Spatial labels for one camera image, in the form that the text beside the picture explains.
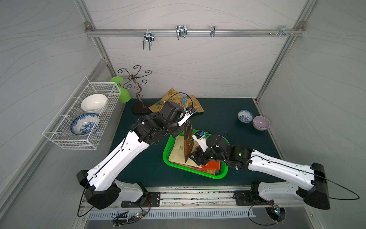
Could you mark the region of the tan kettle cooked chips bag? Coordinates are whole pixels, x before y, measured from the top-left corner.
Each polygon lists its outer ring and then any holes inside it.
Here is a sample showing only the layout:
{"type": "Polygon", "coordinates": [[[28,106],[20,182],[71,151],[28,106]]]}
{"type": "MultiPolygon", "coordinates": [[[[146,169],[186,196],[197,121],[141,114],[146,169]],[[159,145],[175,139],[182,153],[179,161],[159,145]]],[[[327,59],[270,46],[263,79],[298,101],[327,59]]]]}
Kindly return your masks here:
{"type": "Polygon", "coordinates": [[[216,172],[220,170],[220,162],[209,161],[205,166],[197,167],[197,166],[190,166],[186,164],[178,164],[182,167],[186,167],[189,169],[201,171],[207,174],[216,175],[216,172]]]}

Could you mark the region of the red white chips bag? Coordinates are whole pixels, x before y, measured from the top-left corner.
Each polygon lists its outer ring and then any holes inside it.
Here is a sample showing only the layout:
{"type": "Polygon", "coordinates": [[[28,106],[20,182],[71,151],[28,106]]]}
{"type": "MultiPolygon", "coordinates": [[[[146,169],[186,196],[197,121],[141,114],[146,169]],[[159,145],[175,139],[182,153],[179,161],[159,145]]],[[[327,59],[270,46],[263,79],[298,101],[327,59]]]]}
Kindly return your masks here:
{"type": "Polygon", "coordinates": [[[186,164],[186,165],[190,165],[190,166],[201,167],[201,166],[196,165],[191,159],[188,159],[187,162],[185,162],[184,137],[182,135],[179,135],[175,139],[175,143],[174,143],[173,149],[168,157],[168,161],[175,165],[186,164]]]}

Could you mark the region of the brown Kettle sea salt bag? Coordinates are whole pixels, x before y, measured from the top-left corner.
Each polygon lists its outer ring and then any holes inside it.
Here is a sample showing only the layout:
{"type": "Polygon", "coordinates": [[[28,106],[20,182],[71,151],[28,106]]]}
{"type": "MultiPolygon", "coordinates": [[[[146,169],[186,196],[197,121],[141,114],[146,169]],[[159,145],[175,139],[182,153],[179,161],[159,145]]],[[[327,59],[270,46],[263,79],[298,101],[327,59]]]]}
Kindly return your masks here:
{"type": "Polygon", "coordinates": [[[193,139],[193,127],[190,123],[190,120],[185,122],[185,129],[184,129],[184,156],[185,162],[187,162],[189,155],[191,154],[194,146],[194,139],[193,139]]]}

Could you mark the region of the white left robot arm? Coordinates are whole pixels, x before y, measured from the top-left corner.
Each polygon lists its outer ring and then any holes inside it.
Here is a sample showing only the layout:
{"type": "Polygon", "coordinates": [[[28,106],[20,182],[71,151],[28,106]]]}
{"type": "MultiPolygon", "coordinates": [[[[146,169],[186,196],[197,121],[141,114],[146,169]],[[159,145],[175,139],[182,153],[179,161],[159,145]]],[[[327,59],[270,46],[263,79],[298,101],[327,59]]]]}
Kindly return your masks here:
{"type": "Polygon", "coordinates": [[[78,172],[77,179],[85,189],[83,199],[99,210],[112,205],[119,197],[123,201],[144,204],[148,194],[144,186],[118,181],[117,176],[151,144],[158,143],[165,136],[181,134],[195,113],[193,106],[182,108],[167,101],[161,111],[140,117],[103,161],[90,170],[78,172]]]}

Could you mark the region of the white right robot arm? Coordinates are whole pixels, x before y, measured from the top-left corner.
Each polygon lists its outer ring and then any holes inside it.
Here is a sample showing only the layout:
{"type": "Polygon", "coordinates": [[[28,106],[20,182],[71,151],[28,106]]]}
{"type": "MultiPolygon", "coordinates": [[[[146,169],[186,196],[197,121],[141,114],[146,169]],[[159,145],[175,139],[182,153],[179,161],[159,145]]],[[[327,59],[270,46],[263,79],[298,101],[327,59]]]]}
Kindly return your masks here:
{"type": "Polygon", "coordinates": [[[221,135],[197,132],[192,139],[199,146],[189,155],[197,165],[209,161],[225,163],[236,170],[250,170],[265,173],[283,180],[277,183],[254,182],[246,200],[262,204],[279,198],[302,200],[307,205],[330,209],[327,179],[324,166],[319,163],[299,165],[265,155],[241,145],[230,145],[221,135]]]}

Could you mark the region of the green plastic basket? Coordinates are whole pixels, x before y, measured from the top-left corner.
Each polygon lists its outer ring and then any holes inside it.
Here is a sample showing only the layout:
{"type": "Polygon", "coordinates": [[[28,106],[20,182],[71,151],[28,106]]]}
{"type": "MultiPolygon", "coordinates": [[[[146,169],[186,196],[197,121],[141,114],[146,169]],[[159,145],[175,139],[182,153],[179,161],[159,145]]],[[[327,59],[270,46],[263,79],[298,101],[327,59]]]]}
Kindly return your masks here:
{"type": "Polygon", "coordinates": [[[170,163],[168,161],[168,157],[169,157],[169,155],[170,155],[170,153],[173,149],[175,139],[176,138],[173,138],[172,136],[170,136],[169,139],[168,139],[168,142],[165,146],[165,149],[163,151],[163,160],[164,160],[165,164],[167,164],[168,166],[171,166],[173,168],[176,168],[176,169],[180,169],[180,170],[183,170],[183,171],[186,171],[186,172],[198,174],[200,176],[208,177],[208,178],[211,178],[211,179],[222,179],[226,176],[226,174],[228,173],[228,166],[224,162],[220,162],[220,170],[216,172],[216,175],[207,174],[207,173],[204,173],[204,172],[201,172],[201,171],[185,168],[185,167],[170,163]]]}

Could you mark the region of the yellow blue chips bag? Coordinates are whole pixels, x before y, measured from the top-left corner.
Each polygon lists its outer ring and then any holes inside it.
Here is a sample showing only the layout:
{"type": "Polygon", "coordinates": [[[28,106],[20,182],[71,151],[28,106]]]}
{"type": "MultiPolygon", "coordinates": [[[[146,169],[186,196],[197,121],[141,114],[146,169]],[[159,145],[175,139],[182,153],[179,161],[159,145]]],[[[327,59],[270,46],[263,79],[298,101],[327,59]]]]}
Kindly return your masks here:
{"type": "MultiPolygon", "coordinates": [[[[155,104],[149,107],[149,110],[152,112],[159,112],[163,108],[164,103],[162,100],[159,100],[155,104]]],[[[176,104],[179,104],[183,108],[188,108],[189,106],[193,105],[194,108],[197,110],[198,113],[203,113],[204,109],[202,108],[201,104],[198,102],[198,100],[195,98],[194,95],[183,96],[181,99],[175,99],[170,102],[174,102],[176,104]]]]}

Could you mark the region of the brown metal scroll stand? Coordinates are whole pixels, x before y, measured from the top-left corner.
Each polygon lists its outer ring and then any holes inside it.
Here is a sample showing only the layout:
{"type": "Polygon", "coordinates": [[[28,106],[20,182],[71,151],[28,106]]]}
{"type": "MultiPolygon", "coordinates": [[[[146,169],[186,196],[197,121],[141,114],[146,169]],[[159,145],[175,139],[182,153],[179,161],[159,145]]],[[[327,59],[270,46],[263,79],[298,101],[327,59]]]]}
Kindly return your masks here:
{"type": "Polygon", "coordinates": [[[149,106],[151,106],[151,103],[145,103],[143,101],[143,88],[142,86],[147,84],[147,80],[145,77],[152,74],[151,70],[146,70],[144,72],[144,75],[139,75],[139,72],[141,71],[142,67],[140,65],[133,66],[134,70],[137,70],[136,73],[130,73],[126,68],[120,68],[117,70],[119,74],[122,74],[126,72],[128,74],[127,82],[123,84],[124,89],[131,89],[134,88],[137,90],[135,97],[139,100],[139,102],[134,103],[131,106],[131,111],[134,114],[150,114],[151,110],[149,109],[149,106]]]}

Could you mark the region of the lilac ceramic bowl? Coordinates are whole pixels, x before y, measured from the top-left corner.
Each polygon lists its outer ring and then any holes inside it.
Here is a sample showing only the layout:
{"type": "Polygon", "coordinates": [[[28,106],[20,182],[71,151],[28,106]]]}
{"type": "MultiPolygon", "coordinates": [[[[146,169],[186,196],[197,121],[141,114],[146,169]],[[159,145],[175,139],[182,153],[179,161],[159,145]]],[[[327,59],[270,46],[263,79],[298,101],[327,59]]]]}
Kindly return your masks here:
{"type": "Polygon", "coordinates": [[[266,131],[271,126],[270,121],[260,115],[253,118],[252,124],[258,131],[266,131]]]}

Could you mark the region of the white bowl in rack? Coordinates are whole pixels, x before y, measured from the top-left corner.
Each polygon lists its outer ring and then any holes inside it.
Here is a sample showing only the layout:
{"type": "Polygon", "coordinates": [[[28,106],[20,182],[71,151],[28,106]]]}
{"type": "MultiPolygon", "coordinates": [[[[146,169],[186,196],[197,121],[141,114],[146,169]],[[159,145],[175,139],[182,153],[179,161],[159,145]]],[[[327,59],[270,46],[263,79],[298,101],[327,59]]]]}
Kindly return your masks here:
{"type": "Polygon", "coordinates": [[[107,96],[103,94],[93,94],[86,97],[82,103],[81,108],[87,113],[99,114],[107,102],[107,96]]]}

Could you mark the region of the blue floral plate in rack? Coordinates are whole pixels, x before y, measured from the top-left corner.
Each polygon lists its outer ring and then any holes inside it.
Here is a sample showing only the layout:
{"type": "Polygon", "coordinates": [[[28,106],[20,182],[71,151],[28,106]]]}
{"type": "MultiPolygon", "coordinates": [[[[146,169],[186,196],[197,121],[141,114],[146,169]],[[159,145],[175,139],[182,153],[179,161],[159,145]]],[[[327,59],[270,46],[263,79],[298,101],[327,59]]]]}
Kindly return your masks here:
{"type": "Polygon", "coordinates": [[[88,135],[93,129],[99,125],[99,115],[95,113],[87,113],[76,118],[70,130],[75,135],[88,135]]]}

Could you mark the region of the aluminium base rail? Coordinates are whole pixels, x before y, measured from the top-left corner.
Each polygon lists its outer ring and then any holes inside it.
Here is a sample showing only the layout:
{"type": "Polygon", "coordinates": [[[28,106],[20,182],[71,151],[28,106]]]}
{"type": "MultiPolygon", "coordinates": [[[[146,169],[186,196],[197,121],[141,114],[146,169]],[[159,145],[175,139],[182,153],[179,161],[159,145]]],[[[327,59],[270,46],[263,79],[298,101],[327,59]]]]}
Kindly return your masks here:
{"type": "Polygon", "coordinates": [[[148,187],[148,202],[135,204],[119,197],[103,210],[92,207],[83,199],[79,214],[84,220],[123,219],[144,213],[144,219],[235,219],[257,217],[255,206],[235,196],[249,186],[173,186],[148,187]]]}

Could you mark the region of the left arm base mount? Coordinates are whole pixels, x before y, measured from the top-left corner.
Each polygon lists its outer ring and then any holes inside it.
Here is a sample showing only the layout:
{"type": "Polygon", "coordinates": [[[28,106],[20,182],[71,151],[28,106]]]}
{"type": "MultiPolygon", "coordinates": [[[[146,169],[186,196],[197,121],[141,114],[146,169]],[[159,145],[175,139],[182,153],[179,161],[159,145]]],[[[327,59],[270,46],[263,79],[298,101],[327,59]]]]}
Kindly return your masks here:
{"type": "Polygon", "coordinates": [[[160,206],[161,193],[160,192],[147,192],[136,202],[122,201],[122,208],[157,208],[160,206]]]}

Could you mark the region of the aluminium top rail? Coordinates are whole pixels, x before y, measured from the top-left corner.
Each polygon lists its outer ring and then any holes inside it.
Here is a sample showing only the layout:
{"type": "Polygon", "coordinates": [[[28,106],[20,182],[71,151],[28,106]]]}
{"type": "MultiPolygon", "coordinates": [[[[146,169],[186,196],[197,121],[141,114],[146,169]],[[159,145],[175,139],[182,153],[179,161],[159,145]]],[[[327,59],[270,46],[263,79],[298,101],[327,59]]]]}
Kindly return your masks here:
{"type": "MultiPolygon", "coordinates": [[[[143,38],[144,34],[150,31],[155,35],[156,38],[168,38],[175,37],[176,30],[175,29],[113,29],[113,30],[93,30],[87,31],[86,34],[88,37],[98,37],[98,38],[109,38],[109,37],[118,37],[118,38],[143,38]]],[[[188,37],[210,37],[210,28],[206,29],[187,29],[188,37]]],[[[275,29],[220,29],[216,28],[215,37],[277,37],[270,36],[269,33],[276,33],[279,31],[279,28],[275,29]]]]}

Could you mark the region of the aluminium corner frame post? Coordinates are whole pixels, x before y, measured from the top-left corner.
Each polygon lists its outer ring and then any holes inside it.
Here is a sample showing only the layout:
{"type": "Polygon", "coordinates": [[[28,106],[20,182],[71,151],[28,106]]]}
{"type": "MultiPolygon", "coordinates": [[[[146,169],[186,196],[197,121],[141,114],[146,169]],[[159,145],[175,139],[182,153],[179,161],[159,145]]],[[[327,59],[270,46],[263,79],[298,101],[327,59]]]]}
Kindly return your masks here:
{"type": "Polygon", "coordinates": [[[277,73],[279,67],[281,66],[282,62],[284,61],[285,57],[287,56],[288,52],[290,51],[290,48],[294,44],[297,37],[303,36],[305,33],[305,23],[316,5],[316,0],[306,1],[303,9],[301,10],[297,20],[295,21],[295,24],[293,26],[293,30],[295,35],[293,37],[286,37],[285,43],[283,47],[281,48],[272,68],[270,69],[268,76],[266,77],[261,89],[259,90],[259,93],[257,97],[255,98],[255,102],[259,103],[262,97],[264,96],[266,89],[269,87],[269,84],[273,80],[275,74],[277,73]]]}

